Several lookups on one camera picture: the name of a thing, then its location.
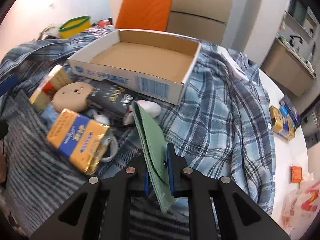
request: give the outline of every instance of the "barcode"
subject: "barcode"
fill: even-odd
[[[135,81],[139,91],[149,93],[158,98],[168,98],[170,90],[169,85],[142,77],[135,77]]]

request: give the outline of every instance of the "yellow food package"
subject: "yellow food package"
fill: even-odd
[[[78,169],[92,174],[107,149],[102,138],[108,130],[107,125],[64,109],[52,125],[47,140]]]
[[[283,116],[280,110],[274,106],[271,106],[269,111],[272,121],[272,130],[287,140],[292,140],[295,137],[295,133],[291,118],[289,116]]]

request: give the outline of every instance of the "cabinet drawer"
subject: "cabinet drawer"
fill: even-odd
[[[227,22],[232,1],[233,0],[173,0],[171,10]]]
[[[167,31],[211,41],[220,45],[226,27],[225,24],[206,18],[172,12]]]

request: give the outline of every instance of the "open cardboard tray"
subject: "open cardboard tray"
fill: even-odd
[[[91,42],[68,62],[75,74],[177,105],[200,49],[199,42],[172,33],[122,29]]]

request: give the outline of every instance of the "small yellow box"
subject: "small yellow box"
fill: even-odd
[[[295,137],[292,120],[289,116],[283,116],[277,108],[271,106],[269,108],[272,121],[272,130],[286,138],[292,140]]]

